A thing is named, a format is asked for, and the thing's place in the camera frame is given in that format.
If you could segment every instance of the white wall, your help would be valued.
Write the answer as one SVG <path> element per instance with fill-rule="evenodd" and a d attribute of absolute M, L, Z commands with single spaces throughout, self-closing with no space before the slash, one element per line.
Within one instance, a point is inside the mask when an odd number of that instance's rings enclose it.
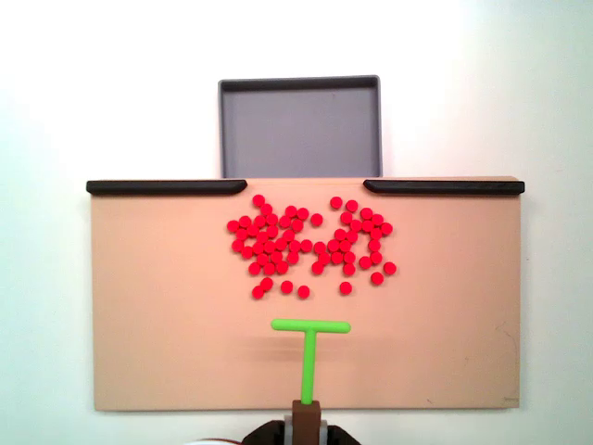
<path fill-rule="evenodd" d="M 88 179 L 218 175 L 217 81 L 376 73 L 385 175 L 515 175 L 522 407 L 327 412 L 364 444 L 590 444 L 589 2 L 4 2 L 0 443 L 239 439 L 282 413 L 96 413 Z"/>

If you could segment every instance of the red circular token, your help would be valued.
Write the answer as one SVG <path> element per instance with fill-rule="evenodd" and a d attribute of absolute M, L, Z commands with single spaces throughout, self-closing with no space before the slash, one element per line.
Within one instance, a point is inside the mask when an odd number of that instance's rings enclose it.
<path fill-rule="evenodd" d="M 330 257 L 330 254 L 329 254 L 329 253 L 327 253 L 327 252 L 323 252 L 323 253 L 321 253 L 321 254 L 319 255 L 319 257 L 317 257 L 317 258 L 318 258 L 319 262 L 320 262 L 320 263 L 321 263 L 323 266 L 325 266 L 325 265 L 329 264 L 329 263 L 330 263 L 330 261 L 332 260 L 332 257 Z"/>
<path fill-rule="evenodd" d="M 352 213 L 349 211 L 345 211 L 340 215 L 340 221 L 342 224 L 350 224 L 352 223 Z"/>
<path fill-rule="evenodd" d="M 300 249 L 305 253 L 309 253 L 313 250 L 313 243 L 311 243 L 310 239 L 303 239 L 300 243 Z"/>
<path fill-rule="evenodd" d="M 313 250 L 318 255 L 322 254 L 325 251 L 325 249 L 325 243 L 323 243 L 322 241 L 318 241 L 317 243 L 315 243 L 315 246 L 313 246 Z"/>
<path fill-rule="evenodd" d="M 393 232 L 393 225 L 389 222 L 384 222 L 381 224 L 381 232 L 383 232 L 383 235 L 390 235 Z"/>
<path fill-rule="evenodd" d="M 327 249 L 330 252 L 335 252 L 340 248 L 340 242 L 337 239 L 332 239 L 327 243 Z"/>
<path fill-rule="evenodd" d="M 315 261 L 311 266 L 311 270 L 316 275 L 321 275 L 323 273 L 323 264 L 320 261 Z"/>
<path fill-rule="evenodd" d="M 259 283 L 259 285 L 264 290 L 264 292 L 268 292 L 271 289 L 271 287 L 274 286 L 274 282 L 271 280 L 269 276 L 266 276 L 263 280 L 261 280 L 261 283 Z"/>
<path fill-rule="evenodd" d="M 243 250 L 241 250 L 241 256 L 246 260 L 249 260 L 251 257 L 253 257 L 253 248 L 250 246 L 245 246 Z"/>
<path fill-rule="evenodd" d="M 383 265 L 383 272 L 385 272 L 388 275 L 393 275 L 397 270 L 397 266 L 391 262 L 388 261 Z"/>
<path fill-rule="evenodd" d="M 342 207 L 342 198 L 333 197 L 332 199 L 330 199 L 330 206 L 332 206 L 332 209 L 339 210 L 340 207 Z"/>
<path fill-rule="evenodd" d="M 280 225 L 283 229 L 287 229 L 290 227 L 290 218 L 286 215 L 282 216 L 280 220 L 278 220 L 278 225 Z"/>
<path fill-rule="evenodd" d="M 282 261 L 282 252 L 273 252 L 270 255 L 270 260 L 274 264 L 278 264 L 280 261 Z"/>
<path fill-rule="evenodd" d="M 253 245 L 253 253 L 255 253 L 256 255 L 263 253 L 263 244 L 261 244 L 261 243 L 254 244 Z"/>
<path fill-rule="evenodd" d="M 344 260 L 344 254 L 342 252 L 334 252 L 332 254 L 332 263 L 339 264 Z"/>
<path fill-rule="evenodd" d="M 243 240 L 241 239 L 235 239 L 233 241 L 233 243 L 231 244 L 231 249 L 234 250 L 235 252 L 239 253 L 241 250 L 243 250 L 243 245 L 245 243 L 243 242 Z"/>
<path fill-rule="evenodd" d="M 295 233 L 300 232 L 301 230 L 303 230 L 304 224 L 302 221 L 300 220 L 293 220 L 292 224 L 291 224 L 293 231 Z"/>
<path fill-rule="evenodd" d="M 351 292 L 352 292 L 352 285 L 348 281 L 345 281 L 344 283 L 342 283 L 340 285 L 340 293 L 342 295 L 350 295 Z"/>
<path fill-rule="evenodd" d="M 383 261 L 383 255 L 381 255 L 379 252 L 373 252 L 371 254 L 371 261 L 373 264 L 380 264 L 381 261 Z"/>
<path fill-rule="evenodd" d="M 284 211 L 284 215 L 288 218 L 294 218 L 297 216 L 297 208 L 295 206 L 288 206 Z"/>
<path fill-rule="evenodd" d="M 252 275 L 257 275 L 259 271 L 261 271 L 261 266 L 259 264 L 257 264 L 256 262 L 252 262 L 251 264 L 249 264 L 249 273 L 251 273 Z"/>
<path fill-rule="evenodd" d="M 319 227 L 323 224 L 323 217 L 319 213 L 313 213 L 311 215 L 311 225 Z"/>
<path fill-rule="evenodd" d="M 356 266 L 351 263 L 346 263 L 342 268 L 342 272 L 344 272 L 344 275 L 346 276 L 352 276 L 354 272 L 356 272 Z"/>
<path fill-rule="evenodd" d="M 286 272 L 288 272 L 288 263 L 286 261 L 280 261 L 276 265 L 276 272 L 279 275 L 284 275 Z"/>
<path fill-rule="evenodd" d="M 268 234 L 270 238 L 275 238 L 276 236 L 278 236 L 278 227 L 275 225 L 271 225 L 266 229 L 266 234 Z"/>
<path fill-rule="evenodd" d="M 301 207 L 297 212 L 296 216 L 299 220 L 305 221 L 309 217 L 309 211 L 304 207 Z"/>
<path fill-rule="evenodd" d="M 358 208 L 359 208 L 359 203 L 356 202 L 354 199 L 350 199 L 346 203 L 346 210 L 351 211 L 352 213 L 354 213 Z"/>
<path fill-rule="evenodd" d="M 381 243 L 379 241 L 377 241 L 376 239 L 372 239 L 371 241 L 369 241 L 369 250 L 371 252 L 376 252 L 381 248 Z"/>
<path fill-rule="evenodd" d="M 343 239 L 346 239 L 346 230 L 344 230 L 344 229 L 337 229 L 334 232 L 334 238 L 337 239 L 337 240 L 339 240 L 339 241 L 342 241 Z"/>
<path fill-rule="evenodd" d="M 383 274 L 380 272 L 373 272 L 371 274 L 371 281 L 374 285 L 379 286 L 383 283 Z"/>
<path fill-rule="evenodd" d="M 267 263 L 265 266 L 263 266 L 263 272 L 266 275 L 273 275 L 274 272 L 276 272 L 275 264 L 273 262 Z"/>
<path fill-rule="evenodd" d="M 292 281 L 283 281 L 280 285 L 280 290 L 282 290 L 283 294 L 290 294 L 293 291 L 293 283 Z"/>
<path fill-rule="evenodd" d="M 367 257 L 367 256 L 360 257 L 360 260 L 359 260 L 359 266 L 360 266 L 362 269 L 368 269 L 368 268 L 370 268 L 370 267 L 372 266 L 372 261 L 371 261 L 371 259 L 370 259 L 369 257 Z"/>
<path fill-rule="evenodd" d="M 239 228 L 239 222 L 238 221 L 235 221 L 235 220 L 228 221 L 226 223 L 226 228 L 227 228 L 227 230 L 229 232 L 231 232 L 232 234 L 234 234 L 237 231 L 237 229 Z"/>
<path fill-rule="evenodd" d="M 288 250 L 291 252 L 299 252 L 300 251 L 300 242 L 299 241 L 291 241 L 288 245 Z"/>
<path fill-rule="evenodd" d="M 344 240 L 340 243 L 340 250 L 342 250 L 343 252 L 349 252 L 351 248 L 352 245 L 347 240 Z"/>
<path fill-rule="evenodd" d="M 288 255 L 286 255 L 286 260 L 289 264 L 297 264 L 298 254 L 296 252 L 289 252 Z"/>
<path fill-rule="evenodd" d="M 356 255 L 354 255 L 354 252 L 346 252 L 344 254 L 344 262 L 351 264 L 354 261 L 356 261 Z"/>
<path fill-rule="evenodd" d="M 307 299 L 311 293 L 308 286 L 301 286 L 298 288 L 298 297 L 300 299 Z"/>
<path fill-rule="evenodd" d="M 261 299 L 263 297 L 263 289 L 261 286 L 255 286 L 251 291 L 251 295 L 254 299 Z"/>

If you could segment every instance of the red disc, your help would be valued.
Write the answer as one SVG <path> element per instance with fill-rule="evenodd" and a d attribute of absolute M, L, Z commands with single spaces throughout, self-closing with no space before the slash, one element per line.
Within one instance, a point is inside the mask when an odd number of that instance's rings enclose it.
<path fill-rule="evenodd" d="M 241 256 L 246 260 L 249 260 L 253 257 L 253 248 L 251 246 L 245 246 L 243 250 L 241 250 Z"/>
<path fill-rule="evenodd" d="M 350 292 L 352 292 L 352 285 L 348 281 L 345 281 L 340 285 L 340 292 L 342 295 L 350 295 Z"/>
<path fill-rule="evenodd" d="M 288 255 L 286 255 L 286 260 L 289 264 L 297 264 L 298 254 L 296 252 L 289 252 Z"/>
<path fill-rule="evenodd" d="M 311 215 L 311 225 L 319 227 L 323 224 L 323 217 L 319 213 L 313 213 Z"/>
<path fill-rule="evenodd" d="M 300 249 L 305 253 L 309 253 L 313 250 L 313 243 L 311 243 L 310 239 L 303 239 L 300 243 Z"/>
<path fill-rule="evenodd" d="M 319 255 L 318 260 L 322 265 L 325 266 L 330 263 L 330 261 L 332 260 L 332 257 L 330 257 L 329 253 L 323 252 Z"/>
<path fill-rule="evenodd" d="M 351 264 L 354 261 L 356 261 L 356 255 L 354 255 L 354 252 L 346 252 L 344 254 L 344 262 Z"/>
<path fill-rule="evenodd" d="M 283 229 L 290 227 L 290 218 L 286 215 L 282 216 L 280 220 L 278 220 L 278 225 L 280 225 Z"/>
<path fill-rule="evenodd" d="M 372 261 L 371 261 L 371 259 L 370 259 L 369 257 L 367 257 L 367 256 L 360 257 L 360 260 L 359 260 L 359 266 L 360 266 L 362 269 L 368 269 L 368 268 L 370 268 L 370 267 L 372 266 Z"/>
<path fill-rule="evenodd" d="M 334 252 L 332 254 L 332 263 L 339 264 L 344 260 L 344 254 L 342 252 Z"/>
<path fill-rule="evenodd" d="M 293 283 L 292 281 L 283 281 L 280 285 L 280 290 L 282 290 L 283 294 L 290 294 L 293 291 Z"/>
<path fill-rule="evenodd" d="M 259 271 L 261 271 L 261 266 L 259 264 L 257 264 L 256 262 L 252 262 L 251 264 L 249 264 L 249 273 L 251 273 L 252 275 L 257 275 Z"/>
<path fill-rule="evenodd" d="M 318 241 L 317 243 L 315 243 L 315 246 L 313 246 L 313 250 L 318 255 L 322 254 L 325 251 L 325 249 L 325 243 L 323 243 L 322 241 Z"/>
<path fill-rule="evenodd" d="M 269 276 L 266 276 L 263 280 L 261 280 L 261 283 L 259 283 L 259 285 L 265 292 L 268 292 L 271 289 L 271 287 L 274 286 L 274 282 L 271 280 Z"/>
<path fill-rule="evenodd" d="M 261 299 L 263 297 L 263 289 L 261 286 L 255 286 L 251 291 L 251 295 L 254 299 Z"/>
<path fill-rule="evenodd" d="M 273 275 L 274 272 L 276 272 L 275 264 L 273 262 L 267 263 L 265 266 L 263 266 L 263 272 L 266 275 Z"/>
<path fill-rule="evenodd" d="M 239 253 L 241 250 L 243 250 L 243 245 L 245 243 L 243 242 L 243 240 L 241 239 L 235 239 L 233 241 L 233 243 L 231 244 L 231 249 L 234 250 L 235 252 Z"/>
<path fill-rule="evenodd" d="M 381 255 L 379 252 L 373 252 L 371 254 L 371 261 L 373 264 L 381 264 L 381 261 L 383 261 L 383 255 Z"/>
<path fill-rule="evenodd" d="M 369 241 L 369 250 L 371 252 L 377 252 L 381 248 L 381 243 L 376 239 Z"/>
<path fill-rule="evenodd" d="M 388 261 L 383 265 L 383 272 L 385 272 L 388 275 L 393 275 L 397 270 L 397 266 L 391 262 Z"/>
<path fill-rule="evenodd" d="M 311 293 L 308 286 L 299 287 L 297 292 L 300 299 L 307 299 Z"/>
<path fill-rule="evenodd" d="M 342 272 L 344 272 L 344 275 L 346 276 L 352 276 L 354 272 L 356 272 L 356 266 L 351 263 L 344 264 Z"/>
<path fill-rule="evenodd" d="M 334 232 L 334 238 L 338 241 L 342 241 L 346 238 L 346 230 L 344 229 L 336 229 Z"/>
<path fill-rule="evenodd" d="M 303 222 L 300 220 L 293 220 L 291 227 L 293 228 L 293 231 L 297 234 L 298 232 L 300 232 L 301 230 L 303 230 Z"/>
<path fill-rule="evenodd" d="M 307 218 L 309 217 L 309 211 L 307 209 L 305 209 L 304 207 L 301 207 L 297 212 L 296 212 L 296 216 L 298 217 L 299 220 L 301 221 L 306 221 Z"/>
<path fill-rule="evenodd" d="M 383 283 L 384 277 L 380 272 L 374 272 L 371 274 L 371 281 L 374 285 L 379 286 Z"/>
<path fill-rule="evenodd" d="M 390 235 L 393 232 L 393 225 L 389 222 L 384 222 L 381 224 L 381 232 L 383 232 L 383 235 Z"/>
<path fill-rule="evenodd" d="M 358 208 L 359 208 L 359 203 L 356 202 L 354 199 L 350 199 L 346 203 L 346 210 L 351 211 L 352 213 L 354 213 Z"/>
<path fill-rule="evenodd" d="M 297 208 L 295 206 L 288 206 L 284 211 L 284 215 L 288 218 L 294 218 L 297 216 Z"/>
<path fill-rule="evenodd" d="M 291 252 L 299 252 L 300 251 L 300 242 L 299 241 L 291 241 L 288 245 L 288 250 Z"/>
<path fill-rule="evenodd" d="M 232 234 L 234 234 L 237 231 L 237 229 L 239 228 L 239 222 L 238 221 L 235 221 L 235 220 L 228 221 L 226 223 L 226 228 L 227 228 L 227 230 L 229 232 L 231 232 Z"/>
<path fill-rule="evenodd" d="M 333 197 L 332 199 L 330 199 L 330 206 L 332 206 L 332 209 L 340 209 L 340 207 L 342 207 L 342 198 Z"/>

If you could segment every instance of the green t-shaped pusher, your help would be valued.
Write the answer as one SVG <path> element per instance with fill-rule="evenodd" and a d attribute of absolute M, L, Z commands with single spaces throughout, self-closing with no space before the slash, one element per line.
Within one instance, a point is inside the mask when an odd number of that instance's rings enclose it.
<path fill-rule="evenodd" d="M 350 323 L 322 322 L 314 320 L 275 319 L 271 328 L 276 331 L 299 331 L 305 333 L 305 353 L 303 355 L 303 383 L 300 390 L 300 402 L 311 405 L 313 402 L 313 380 L 315 378 L 315 347 L 318 332 L 347 334 Z"/>

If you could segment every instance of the red bead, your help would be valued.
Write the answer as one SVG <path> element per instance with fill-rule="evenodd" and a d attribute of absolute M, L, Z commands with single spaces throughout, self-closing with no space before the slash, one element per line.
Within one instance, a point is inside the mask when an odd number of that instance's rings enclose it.
<path fill-rule="evenodd" d="M 370 268 L 372 266 L 372 261 L 371 261 L 371 259 L 369 257 L 366 257 L 366 256 L 365 257 L 360 257 L 359 266 L 362 269 L 368 269 L 368 268 Z"/>
<path fill-rule="evenodd" d="M 344 264 L 342 272 L 344 272 L 344 275 L 346 276 L 352 276 L 354 272 L 356 272 L 356 266 L 351 263 Z"/>
<path fill-rule="evenodd" d="M 371 241 L 369 241 L 369 250 L 371 252 L 376 252 L 381 248 L 381 243 L 379 241 L 377 241 L 376 239 L 372 239 Z"/>
<path fill-rule="evenodd" d="M 350 295 L 352 292 L 352 285 L 348 281 L 345 281 L 340 285 L 340 292 L 342 295 Z"/>
<path fill-rule="evenodd" d="M 290 252 L 286 255 L 286 260 L 289 264 L 297 264 L 298 263 L 298 254 L 296 252 Z"/>
<path fill-rule="evenodd" d="M 269 276 L 266 276 L 263 280 L 261 280 L 261 283 L 259 283 L 259 285 L 264 290 L 264 292 L 268 292 L 274 285 L 274 282 L 271 280 Z"/>
<path fill-rule="evenodd" d="M 244 246 L 244 242 L 241 239 L 235 239 L 233 241 L 233 243 L 231 244 L 231 249 L 234 250 L 235 252 L 239 253 L 241 250 L 243 250 L 243 246 Z"/>
<path fill-rule="evenodd" d="M 226 223 L 226 228 L 227 228 L 227 230 L 229 232 L 231 232 L 232 234 L 234 234 L 237 231 L 237 229 L 239 228 L 239 222 L 238 221 L 235 221 L 235 220 L 228 221 Z"/>
<path fill-rule="evenodd" d="M 371 281 L 374 285 L 379 286 L 383 283 L 383 274 L 380 272 L 374 272 L 371 274 Z"/>
<path fill-rule="evenodd" d="M 339 264 L 344 260 L 344 254 L 342 252 L 334 252 L 332 254 L 332 263 Z"/>
<path fill-rule="evenodd" d="M 332 206 L 332 209 L 339 210 L 340 207 L 342 207 L 342 198 L 333 197 L 332 199 L 330 199 L 330 206 Z"/>
<path fill-rule="evenodd" d="M 354 261 L 356 261 L 356 255 L 354 255 L 354 252 L 346 252 L 344 254 L 344 262 L 353 263 Z"/>
<path fill-rule="evenodd" d="M 263 297 L 263 289 L 261 286 L 255 286 L 251 291 L 251 295 L 254 299 L 261 299 Z"/>
<path fill-rule="evenodd" d="M 354 199 L 350 199 L 346 203 L 346 210 L 351 211 L 352 213 L 354 213 L 358 207 L 359 207 L 359 203 L 356 202 Z"/>
<path fill-rule="evenodd" d="M 293 291 L 293 283 L 292 281 L 283 281 L 280 285 L 280 290 L 282 290 L 283 294 L 290 294 Z"/>
<path fill-rule="evenodd" d="M 298 288 L 298 297 L 300 299 L 307 299 L 310 295 L 310 290 L 308 286 L 301 286 Z"/>
<path fill-rule="evenodd" d="M 323 217 L 319 213 L 313 213 L 311 215 L 311 225 L 319 227 L 323 224 Z"/>
<path fill-rule="evenodd" d="M 388 275 L 393 275 L 397 270 L 397 266 L 391 262 L 388 261 L 383 265 L 383 272 L 385 272 Z"/>
<path fill-rule="evenodd" d="M 303 239 L 300 243 L 300 249 L 305 253 L 309 253 L 313 250 L 313 243 L 311 243 L 310 239 Z"/>
<path fill-rule="evenodd" d="M 259 271 L 261 271 L 261 266 L 259 264 L 257 264 L 256 262 L 252 262 L 251 264 L 249 264 L 249 273 L 251 273 L 252 275 L 257 275 Z"/>

